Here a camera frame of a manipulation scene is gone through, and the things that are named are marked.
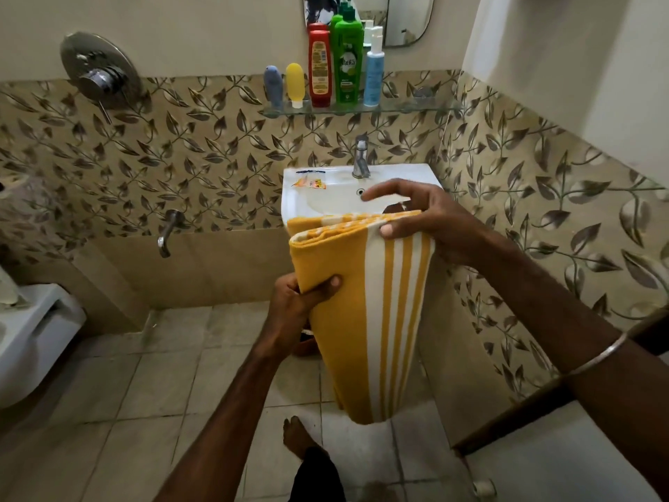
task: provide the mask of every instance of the bangle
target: bangle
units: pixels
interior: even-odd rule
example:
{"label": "bangle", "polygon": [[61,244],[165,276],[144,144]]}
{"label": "bangle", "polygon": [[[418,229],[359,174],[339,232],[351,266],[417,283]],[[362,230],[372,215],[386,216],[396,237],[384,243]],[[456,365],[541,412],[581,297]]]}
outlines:
{"label": "bangle", "polygon": [[626,339],[627,339],[627,332],[625,331],[625,332],[623,332],[622,335],[620,335],[618,337],[618,339],[616,341],[614,341],[610,346],[608,346],[606,349],[604,349],[604,351],[601,354],[599,354],[598,356],[595,356],[594,358],[590,359],[590,361],[582,364],[578,368],[568,372],[564,376],[565,377],[571,377],[573,375],[578,375],[579,373],[582,373],[582,372],[588,370],[589,368],[592,368],[593,366],[598,365],[603,360],[605,360],[608,356],[610,356],[611,354],[616,352],[618,350],[618,347],[623,345],[623,343],[625,342]]}

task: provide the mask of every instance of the chrome faucet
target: chrome faucet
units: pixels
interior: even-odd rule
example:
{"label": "chrome faucet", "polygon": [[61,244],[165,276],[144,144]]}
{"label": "chrome faucet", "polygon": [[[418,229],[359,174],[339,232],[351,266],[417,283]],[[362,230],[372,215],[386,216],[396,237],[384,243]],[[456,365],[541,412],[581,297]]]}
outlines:
{"label": "chrome faucet", "polygon": [[367,165],[367,134],[355,138],[355,157],[353,157],[353,177],[356,179],[369,178]]}
{"label": "chrome faucet", "polygon": [[185,216],[179,210],[165,211],[165,220],[167,223],[163,227],[161,235],[158,236],[158,251],[161,257],[168,258],[171,253],[167,249],[167,238],[172,233],[172,230],[185,220]]}

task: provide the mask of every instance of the wash basin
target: wash basin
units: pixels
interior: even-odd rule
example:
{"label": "wash basin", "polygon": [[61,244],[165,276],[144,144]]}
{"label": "wash basin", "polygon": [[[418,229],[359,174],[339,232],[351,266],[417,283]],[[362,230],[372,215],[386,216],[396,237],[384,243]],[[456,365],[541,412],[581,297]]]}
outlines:
{"label": "wash basin", "polygon": [[[400,195],[387,195],[363,202],[362,193],[372,185],[391,178],[404,178],[439,185],[428,164],[389,164],[370,166],[369,178],[353,177],[352,166],[287,168],[281,198],[281,217],[284,224],[295,217],[321,217],[343,213],[382,213],[390,204],[406,201]],[[293,184],[310,171],[308,179],[321,179],[324,189],[294,187]]]}

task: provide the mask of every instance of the black pants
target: black pants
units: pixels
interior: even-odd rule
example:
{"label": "black pants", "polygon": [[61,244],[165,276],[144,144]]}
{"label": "black pants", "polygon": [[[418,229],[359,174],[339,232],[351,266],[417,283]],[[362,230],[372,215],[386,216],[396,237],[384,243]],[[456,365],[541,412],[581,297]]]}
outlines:
{"label": "black pants", "polygon": [[320,447],[306,450],[293,481],[289,502],[346,502],[344,487],[330,457]]}

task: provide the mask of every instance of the toilet bowl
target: toilet bowl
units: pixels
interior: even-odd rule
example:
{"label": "toilet bowl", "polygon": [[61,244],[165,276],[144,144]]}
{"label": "toilet bowl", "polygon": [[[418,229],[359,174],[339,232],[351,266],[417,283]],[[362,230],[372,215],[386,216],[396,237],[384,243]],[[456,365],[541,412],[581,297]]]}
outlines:
{"label": "toilet bowl", "polygon": [[0,408],[38,387],[86,320],[60,285],[21,286],[20,292],[30,306],[0,311]]}

